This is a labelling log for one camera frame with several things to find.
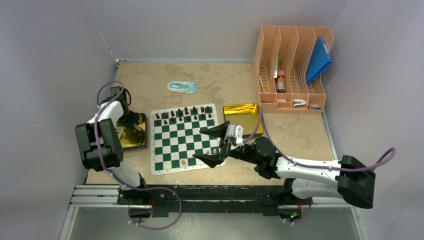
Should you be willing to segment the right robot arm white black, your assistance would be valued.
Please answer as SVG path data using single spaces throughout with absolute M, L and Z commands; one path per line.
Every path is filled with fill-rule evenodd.
M 195 153 L 194 158 L 210 168 L 221 165 L 227 157 L 254 164 L 259 176 L 268 180 L 284 179 L 286 186 L 280 196 L 288 204 L 320 197 L 343 199 L 362 209 L 374 206 L 376 174 L 353 156 L 326 161 L 290 157 L 278 152 L 266 136 L 245 143 L 243 128 L 229 121 L 202 129 L 200 133 L 219 138 L 219 150 L 215 154 Z

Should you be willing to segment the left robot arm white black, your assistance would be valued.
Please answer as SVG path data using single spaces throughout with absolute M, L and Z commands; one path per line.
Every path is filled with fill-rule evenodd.
M 127 89 L 110 88 L 110 96 L 99 103 L 99 110 L 86 123 L 75 126 L 79 155 L 87 170 L 95 170 L 114 179 L 121 191 L 138 205 L 146 203 L 149 191 L 143 177 L 124 162 L 124 148 L 116 125 L 126 130 L 138 130 L 140 115 L 129 109 Z

